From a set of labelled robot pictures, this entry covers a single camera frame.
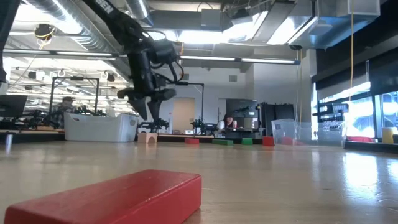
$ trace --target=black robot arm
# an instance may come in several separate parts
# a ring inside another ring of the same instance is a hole
[[[114,38],[127,54],[131,79],[134,88],[118,92],[119,98],[128,96],[129,103],[146,120],[146,97],[150,113],[154,120],[159,118],[160,104],[175,96],[174,89],[157,90],[166,83],[177,83],[177,75],[172,63],[177,61],[177,54],[170,41],[166,38],[154,41],[152,37],[127,14],[117,10],[108,0],[83,0],[109,27]],[[152,68],[169,65],[174,80],[153,72]]]

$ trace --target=man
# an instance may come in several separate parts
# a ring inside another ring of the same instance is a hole
[[[51,112],[51,121],[59,125],[59,129],[63,129],[63,114],[74,113],[76,108],[72,105],[73,98],[66,96],[62,99],[62,103],[55,105]]]

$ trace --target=person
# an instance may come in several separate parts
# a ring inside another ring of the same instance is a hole
[[[51,121],[59,125],[59,129],[63,129],[63,114],[74,113],[76,108],[72,105],[73,97],[66,96],[62,99],[62,102],[55,105],[51,112]]]
[[[226,113],[224,115],[224,119],[222,121],[219,121],[217,124],[217,131],[215,132],[215,137],[222,137],[222,133],[225,132],[225,128],[232,128],[233,127],[233,121],[234,118]]]

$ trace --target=white plastic bin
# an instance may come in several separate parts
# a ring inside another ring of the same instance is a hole
[[[136,137],[138,116],[116,118],[65,113],[67,141],[131,142]]]
[[[280,119],[272,121],[272,133],[275,145],[344,147],[346,141],[344,122],[312,124]]]

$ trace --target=green block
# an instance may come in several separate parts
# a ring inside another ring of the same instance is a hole
[[[246,145],[246,146],[253,145],[253,139],[242,138],[242,145]]]
[[[234,145],[234,141],[232,140],[218,140],[218,139],[213,139],[211,141],[211,143],[213,144],[220,144],[220,145],[224,145],[224,146],[233,146]]]

